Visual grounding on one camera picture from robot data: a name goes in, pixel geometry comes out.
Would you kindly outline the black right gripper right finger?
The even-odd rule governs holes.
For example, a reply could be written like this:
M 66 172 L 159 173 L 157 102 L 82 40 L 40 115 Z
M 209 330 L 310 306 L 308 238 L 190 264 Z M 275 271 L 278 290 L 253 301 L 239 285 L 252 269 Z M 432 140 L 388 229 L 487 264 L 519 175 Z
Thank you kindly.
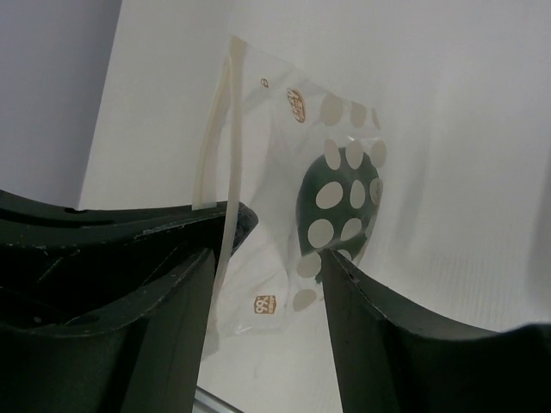
M 334 251 L 321 277 L 346 412 L 547 412 L 550 328 L 494 332 L 430 311 Z

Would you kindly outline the dark green fake food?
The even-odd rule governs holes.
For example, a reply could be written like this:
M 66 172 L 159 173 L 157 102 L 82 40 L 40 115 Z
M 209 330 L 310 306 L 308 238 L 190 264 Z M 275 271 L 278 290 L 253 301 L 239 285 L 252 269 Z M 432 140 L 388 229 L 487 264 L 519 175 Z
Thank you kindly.
M 325 249 L 358 261 L 371 237 L 381 193 L 377 168 L 354 145 L 317 158 L 304 175 L 296 202 L 297 275 L 320 282 L 319 252 Z

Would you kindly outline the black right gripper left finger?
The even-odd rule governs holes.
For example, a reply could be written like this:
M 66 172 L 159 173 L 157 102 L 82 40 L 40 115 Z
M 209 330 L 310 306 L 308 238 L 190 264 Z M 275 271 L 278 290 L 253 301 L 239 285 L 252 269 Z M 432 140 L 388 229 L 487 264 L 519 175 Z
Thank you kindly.
M 67 325 L 1 326 L 4 412 L 189 412 L 210 299 L 212 251 Z

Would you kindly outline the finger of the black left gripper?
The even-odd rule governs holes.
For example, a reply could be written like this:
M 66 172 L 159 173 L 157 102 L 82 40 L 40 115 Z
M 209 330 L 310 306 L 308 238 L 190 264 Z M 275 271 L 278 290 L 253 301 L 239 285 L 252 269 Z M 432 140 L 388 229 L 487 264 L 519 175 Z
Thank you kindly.
M 226 203 L 75 210 L 1 193 L 1 320 L 68 323 L 220 252 Z

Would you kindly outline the clear zip top bag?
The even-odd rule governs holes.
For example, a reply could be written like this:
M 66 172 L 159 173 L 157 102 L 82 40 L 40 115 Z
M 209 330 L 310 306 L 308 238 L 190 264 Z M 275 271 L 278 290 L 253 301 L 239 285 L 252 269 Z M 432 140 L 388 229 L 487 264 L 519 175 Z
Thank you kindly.
M 322 277 L 296 272 L 296 202 L 311 164 L 349 145 L 369 155 L 381 178 L 387 147 L 374 108 L 230 39 L 192 200 L 195 209 L 211 207 L 220 195 L 228 202 L 205 356 L 228 336 L 280 330 L 324 298 Z

